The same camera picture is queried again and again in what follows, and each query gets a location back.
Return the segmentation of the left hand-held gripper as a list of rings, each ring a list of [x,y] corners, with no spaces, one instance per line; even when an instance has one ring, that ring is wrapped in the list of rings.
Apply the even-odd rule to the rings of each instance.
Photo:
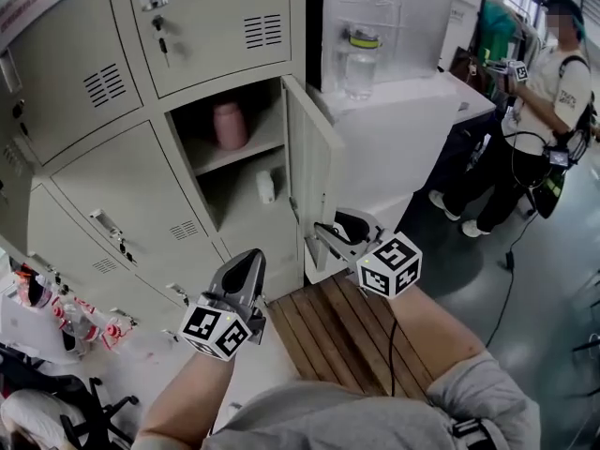
[[[199,300],[189,304],[178,336],[197,352],[230,361],[246,342],[260,344],[266,318],[258,307],[266,257],[258,248],[231,258],[216,271]]]

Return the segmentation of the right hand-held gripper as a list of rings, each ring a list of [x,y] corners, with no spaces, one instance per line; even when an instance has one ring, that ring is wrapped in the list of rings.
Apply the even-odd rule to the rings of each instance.
[[[316,231],[316,237],[357,276],[359,287],[394,299],[421,276],[423,253],[403,233],[394,233],[371,214],[337,210],[338,231]]]

